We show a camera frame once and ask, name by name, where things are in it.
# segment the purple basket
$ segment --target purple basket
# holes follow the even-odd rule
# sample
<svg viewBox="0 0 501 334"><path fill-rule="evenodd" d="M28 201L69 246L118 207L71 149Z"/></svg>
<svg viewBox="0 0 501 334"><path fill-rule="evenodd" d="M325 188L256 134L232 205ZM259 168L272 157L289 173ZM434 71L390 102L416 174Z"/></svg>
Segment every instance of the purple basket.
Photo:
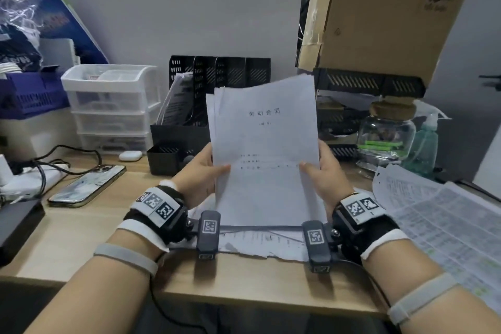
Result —
<svg viewBox="0 0 501 334"><path fill-rule="evenodd" d="M8 73L0 79L0 119L26 119L69 106L58 73Z"/></svg>

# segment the smartphone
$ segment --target smartphone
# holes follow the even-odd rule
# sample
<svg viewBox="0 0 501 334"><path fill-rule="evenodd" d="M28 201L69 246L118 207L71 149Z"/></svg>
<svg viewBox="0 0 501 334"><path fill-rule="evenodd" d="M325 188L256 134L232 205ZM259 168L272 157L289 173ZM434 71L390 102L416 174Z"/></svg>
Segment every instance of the smartphone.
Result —
<svg viewBox="0 0 501 334"><path fill-rule="evenodd" d="M127 168L123 165L100 165L65 186L47 201L52 207L81 207L119 178Z"/></svg>

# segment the human hand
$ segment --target human hand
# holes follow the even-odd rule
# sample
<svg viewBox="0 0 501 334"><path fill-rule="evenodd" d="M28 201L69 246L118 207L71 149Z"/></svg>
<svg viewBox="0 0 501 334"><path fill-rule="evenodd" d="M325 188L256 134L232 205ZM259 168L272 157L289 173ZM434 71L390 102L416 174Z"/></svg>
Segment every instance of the human hand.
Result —
<svg viewBox="0 0 501 334"><path fill-rule="evenodd" d="M329 146L321 140L318 140L318 143L320 169L305 162L301 162L299 168L313 181L316 192L324 201L327 218L330 220L339 202L355 191Z"/></svg>
<svg viewBox="0 0 501 334"><path fill-rule="evenodd" d="M183 194L186 206L192 209L214 193L216 178L229 170L229 165L212 165L212 144L209 143L172 178L172 182Z"/></svg>

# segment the cardboard box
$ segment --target cardboard box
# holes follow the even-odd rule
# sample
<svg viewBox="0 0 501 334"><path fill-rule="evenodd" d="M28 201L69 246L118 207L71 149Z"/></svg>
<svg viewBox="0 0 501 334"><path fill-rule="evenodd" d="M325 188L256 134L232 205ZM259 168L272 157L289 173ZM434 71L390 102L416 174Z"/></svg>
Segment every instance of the cardboard box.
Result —
<svg viewBox="0 0 501 334"><path fill-rule="evenodd" d="M310 0L299 68L417 76L430 84L464 0Z"/></svg>

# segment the desk surface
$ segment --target desk surface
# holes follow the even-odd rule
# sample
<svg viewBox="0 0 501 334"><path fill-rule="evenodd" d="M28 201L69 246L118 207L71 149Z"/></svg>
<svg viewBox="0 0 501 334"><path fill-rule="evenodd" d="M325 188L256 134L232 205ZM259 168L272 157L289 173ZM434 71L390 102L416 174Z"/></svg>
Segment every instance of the desk surface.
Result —
<svg viewBox="0 0 501 334"><path fill-rule="evenodd" d="M74 168L90 168L90 156L67 157ZM104 162L119 163L116 157ZM128 163L127 172L89 204L79 209L46 207L43 218L0 281L54 285L67 282L108 239L132 201L158 183L146 158ZM370 180L354 166L345 170L353 185L371 190ZM48 195L74 179L66 177ZM336 267L329 275L310 273L304 264L220 253L215 262L196 262L195 253L172 254L160 271L158 288L166 295L192 301L267 306L327 314L385 316L385 309L358 269Z"/></svg>

